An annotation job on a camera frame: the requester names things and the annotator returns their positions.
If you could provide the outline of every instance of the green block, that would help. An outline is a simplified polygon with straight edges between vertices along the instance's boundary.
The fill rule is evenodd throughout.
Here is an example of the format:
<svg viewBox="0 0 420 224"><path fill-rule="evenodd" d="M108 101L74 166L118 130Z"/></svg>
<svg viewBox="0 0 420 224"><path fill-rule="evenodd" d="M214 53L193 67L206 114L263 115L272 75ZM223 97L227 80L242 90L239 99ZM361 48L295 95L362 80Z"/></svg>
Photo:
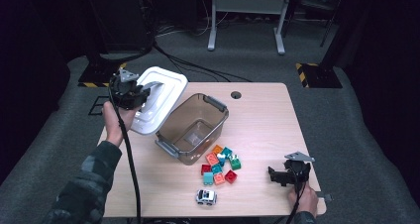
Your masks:
<svg viewBox="0 0 420 224"><path fill-rule="evenodd" d="M231 156L229 161L231 161L232 170L236 170L236 169L241 168L241 161L239 161L239 158L238 158L237 155Z"/></svg>

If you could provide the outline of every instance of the orange block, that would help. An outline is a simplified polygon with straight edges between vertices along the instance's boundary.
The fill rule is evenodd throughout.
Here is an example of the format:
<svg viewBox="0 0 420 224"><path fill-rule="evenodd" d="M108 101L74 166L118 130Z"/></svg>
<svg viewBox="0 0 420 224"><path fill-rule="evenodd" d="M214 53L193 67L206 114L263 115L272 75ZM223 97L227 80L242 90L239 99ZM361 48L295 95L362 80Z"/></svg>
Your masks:
<svg viewBox="0 0 420 224"><path fill-rule="evenodd" d="M219 153L221 153L223 151L223 148L221 147L221 146L219 146L219 145L216 145L214 148L213 148L213 153L214 154L219 154Z"/></svg>

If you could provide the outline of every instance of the toy car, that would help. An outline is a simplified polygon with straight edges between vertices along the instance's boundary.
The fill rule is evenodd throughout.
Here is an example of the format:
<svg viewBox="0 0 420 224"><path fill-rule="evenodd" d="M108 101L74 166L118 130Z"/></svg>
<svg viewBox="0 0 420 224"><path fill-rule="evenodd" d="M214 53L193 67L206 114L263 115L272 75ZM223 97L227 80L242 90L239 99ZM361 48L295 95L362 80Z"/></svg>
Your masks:
<svg viewBox="0 0 420 224"><path fill-rule="evenodd" d="M208 206L216 204L217 194L215 191L200 189L197 191L195 200L198 204L203 205L204 203Z"/></svg>

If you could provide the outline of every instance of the white lid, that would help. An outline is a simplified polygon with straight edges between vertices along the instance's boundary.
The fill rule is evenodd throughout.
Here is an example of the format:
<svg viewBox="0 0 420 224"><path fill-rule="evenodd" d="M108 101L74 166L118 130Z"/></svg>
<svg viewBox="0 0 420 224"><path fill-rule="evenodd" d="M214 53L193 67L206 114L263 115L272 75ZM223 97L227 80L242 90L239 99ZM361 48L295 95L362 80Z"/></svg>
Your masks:
<svg viewBox="0 0 420 224"><path fill-rule="evenodd" d="M183 74L175 73L157 66L148 68L137 80L138 85L160 82L151 87L151 95L137 112L131 130L142 135L151 135L163 125L182 95L188 80Z"/></svg>

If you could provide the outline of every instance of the camouflage sleeve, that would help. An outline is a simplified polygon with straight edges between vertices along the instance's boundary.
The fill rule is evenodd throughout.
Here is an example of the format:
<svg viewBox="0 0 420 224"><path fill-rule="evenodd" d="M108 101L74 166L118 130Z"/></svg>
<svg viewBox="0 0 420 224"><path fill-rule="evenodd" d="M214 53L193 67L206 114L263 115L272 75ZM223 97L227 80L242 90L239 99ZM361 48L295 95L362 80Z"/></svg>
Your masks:
<svg viewBox="0 0 420 224"><path fill-rule="evenodd" d="M56 198L43 223L100 223L121 151L103 141Z"/></svg>
<svg viewBox="0 0 420 224"><path fill-rule="evenodd" d="M301 211L294 215L294 224L316 224L316 220L312 213Z"/></svg>

